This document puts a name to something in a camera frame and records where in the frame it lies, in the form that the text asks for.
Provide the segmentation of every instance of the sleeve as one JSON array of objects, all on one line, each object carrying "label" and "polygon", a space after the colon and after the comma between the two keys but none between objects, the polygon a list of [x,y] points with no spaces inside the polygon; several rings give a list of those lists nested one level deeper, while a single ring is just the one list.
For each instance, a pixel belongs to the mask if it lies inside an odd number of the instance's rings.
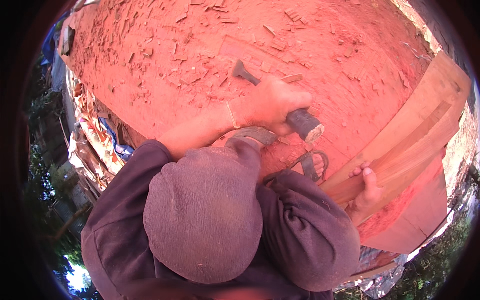
[{"label": "sleeve", "polygon": [[269,259],[298,287],[327,291],[355,272],[360,253],[357,229],[309,178],[284,170],[270,188],[258,187],[257,199]]},{"label": "sleeve", "polygon": [[155,277],[143,210],[150,180],[171,161],[163,144],[144,142],[102,193],[87,220],[82,256],[105,299],[123,299],[116,291],[123,281]]}]

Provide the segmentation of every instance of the person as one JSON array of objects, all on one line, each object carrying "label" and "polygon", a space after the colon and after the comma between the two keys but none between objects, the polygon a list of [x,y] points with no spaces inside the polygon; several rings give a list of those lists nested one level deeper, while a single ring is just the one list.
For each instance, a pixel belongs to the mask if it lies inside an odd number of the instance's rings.
[{"label": "person", "polygon": [[[102,297],[333,299],[357,267],[356,225],[381,194],[375,173],[368,163],[350,173],[365,190],[346,210],[315,183],[328,167],[321,151],[259,183],[261,148],[311,102],[269,77],[139,146],[82,231]],[[208,146],[234,129],[224,147]]]}]

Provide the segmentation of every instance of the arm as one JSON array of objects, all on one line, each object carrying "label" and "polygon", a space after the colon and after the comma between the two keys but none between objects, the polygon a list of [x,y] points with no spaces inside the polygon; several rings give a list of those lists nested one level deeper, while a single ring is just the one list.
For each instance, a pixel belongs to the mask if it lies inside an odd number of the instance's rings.
[{"label": "arm", "polygon": [[170,151],[173,160],[183,157],[188,149],[197,149],[212,144],[237,126],[265,127],[278,135],[291,133],[285,123],[287,114],[299,108],[307,108],[312,102],[308,92],[297,92],[287,83],[269,77],[253,88],[244,97],[221,103],[205,113],[192,118],[164,133],[158,140]]}]

